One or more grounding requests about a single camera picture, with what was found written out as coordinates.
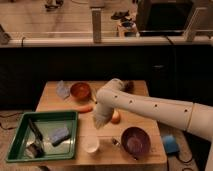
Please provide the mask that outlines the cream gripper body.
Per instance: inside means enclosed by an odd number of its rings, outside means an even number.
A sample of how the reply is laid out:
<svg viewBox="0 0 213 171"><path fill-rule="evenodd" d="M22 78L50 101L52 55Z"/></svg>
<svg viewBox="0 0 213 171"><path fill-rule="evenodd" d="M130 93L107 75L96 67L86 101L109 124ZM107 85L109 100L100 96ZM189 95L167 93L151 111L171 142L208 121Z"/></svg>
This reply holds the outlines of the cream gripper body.
<svg viewBox="0 0 213 171"><path fill-rule="evenodd" d="M94 126L96 129L104 127L111 120L108 113L95 113L93 116Z"/></svg>

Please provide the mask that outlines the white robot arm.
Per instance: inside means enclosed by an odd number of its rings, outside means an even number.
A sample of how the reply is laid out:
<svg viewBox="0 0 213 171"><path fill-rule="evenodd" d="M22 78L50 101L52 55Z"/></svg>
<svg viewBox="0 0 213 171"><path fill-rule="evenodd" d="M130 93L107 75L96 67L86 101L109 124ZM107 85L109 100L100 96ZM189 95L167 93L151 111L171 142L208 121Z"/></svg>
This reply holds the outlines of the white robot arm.
<svg viewBox="0 0 213 171"><path fill-rule="evenodd" d="M123 109L187 131L211 142L205 171L213 171L213 107L188 101L154 98L124 92L125 83L114 78L96 94L93 121L97 129L112 119L114 109Z"/></svg>

